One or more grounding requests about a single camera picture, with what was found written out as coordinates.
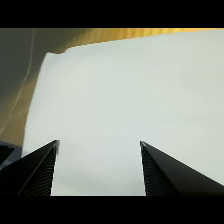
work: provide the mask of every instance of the white paper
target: white paper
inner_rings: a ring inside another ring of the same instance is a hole
[[[224,184],[224,32],[47,54],[24,154],[61,141],[52,195],[145,195],[145,141]]]

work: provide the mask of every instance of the paper sheet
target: paper sheet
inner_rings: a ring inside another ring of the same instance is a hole
[[[52,195],[145,195],[141,140],[224,184],[224,31],[47,54],[24,154],[61,141]]]

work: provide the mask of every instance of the thin wire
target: thin wire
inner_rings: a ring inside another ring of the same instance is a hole
[[[26,75],[25,75],[24,80],[23,80],[23,82],[21,84],[21,87],[19,89],[19,92],[18,92],[18,95],[16,97],[16,100],[15,100],[13,106],[12,106],[12,110],[8,114],[8,117],[7,117],[4,125],[0,129],[0,136],[2,135],[2,133],[4,132],[6,126],[8,125],[9,121],[12,118],[12,114],[13,114],[15,108],[16,108],[16,105],[17,105],[17,103],[19,101],[19,98],[20,98],[20,96],[22,94],[22,90],[23,90],[23,87],[25,85],[25,82],[26,82],[26,80],[27,80],[27,78],[29,76],[30,69],[31,69],[31,66],[32,66],[32,60],[33,60],[33,48],[34,48],[35,34],[36,34],[36,29],[34,28],[34,29],[32,29],[31,44],[30,44],[30,55],[29,55],[29,59],[28,59],[28,67],[27,67],[27,70],[26,70]]]

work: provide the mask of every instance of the white surface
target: white surface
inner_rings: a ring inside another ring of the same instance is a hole
[[[24,141],[61,141],[52,195],[145,195],[140,140],[224,184],[224,32],[48,54]]]

